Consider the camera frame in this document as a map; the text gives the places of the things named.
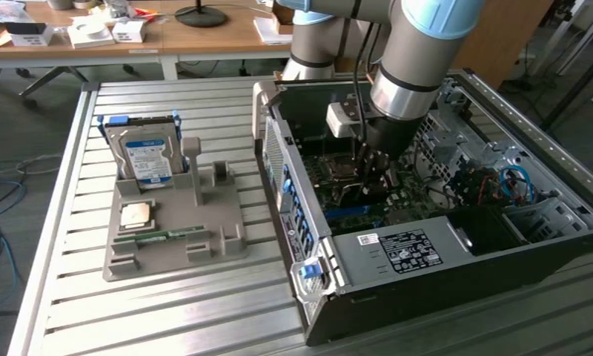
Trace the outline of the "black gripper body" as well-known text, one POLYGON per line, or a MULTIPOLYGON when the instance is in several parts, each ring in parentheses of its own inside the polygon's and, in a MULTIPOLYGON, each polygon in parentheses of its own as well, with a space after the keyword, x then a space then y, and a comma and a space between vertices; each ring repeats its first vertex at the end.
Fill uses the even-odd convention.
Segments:
POLYGON ((424 117, 393 119, 380 116, 366 122, 366 145, 376 151, 398 158, 412 144, 424 117))

